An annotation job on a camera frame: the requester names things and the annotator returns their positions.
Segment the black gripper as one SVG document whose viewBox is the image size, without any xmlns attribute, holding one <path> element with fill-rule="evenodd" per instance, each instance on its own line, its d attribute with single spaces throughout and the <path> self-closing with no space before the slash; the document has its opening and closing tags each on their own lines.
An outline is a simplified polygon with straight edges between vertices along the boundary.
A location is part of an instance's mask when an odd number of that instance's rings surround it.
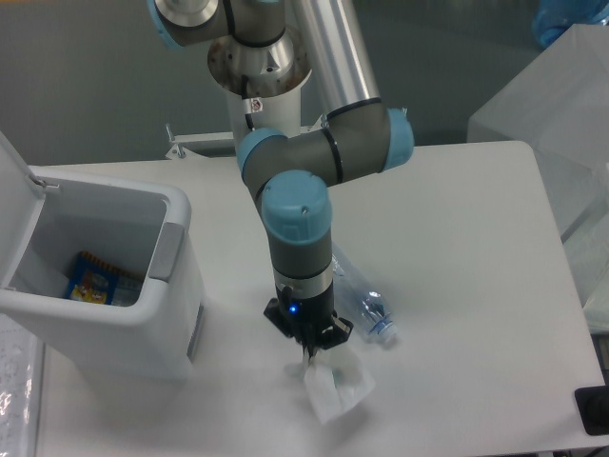
<svg viewBox="0 0 609 457">
<path fill-rule="evenodd" d="M 302 346 L 302 369 L 311 365 L 320 349 L 328 350 L 346 343 L 354 325 L 340 317 L 334 308 L 334 287 L 320 294 L 301 298 L 295 289 L 276 289 L 277 297 L 265 307 L 264 316 L 285 337 Z"/>
</svg>

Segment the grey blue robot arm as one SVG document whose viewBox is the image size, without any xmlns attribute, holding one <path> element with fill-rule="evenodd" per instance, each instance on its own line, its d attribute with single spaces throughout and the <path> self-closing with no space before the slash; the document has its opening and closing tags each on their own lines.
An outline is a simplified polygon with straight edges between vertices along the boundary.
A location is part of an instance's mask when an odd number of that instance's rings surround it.
<svg viewBox="0 0 609 457">
<path fill-rule="evenodd" d="M 216 83 L 239 99 L 232 124 L 242 180 L 268 239 L 276 297 L 266 318 L 305 354 L 346 342 L 334 309 L 331 187 L 404 164 L 414 138 L 380 96 L 354 5 L 152 1 L 172 48 L 209 43 Z"/>
</svg>

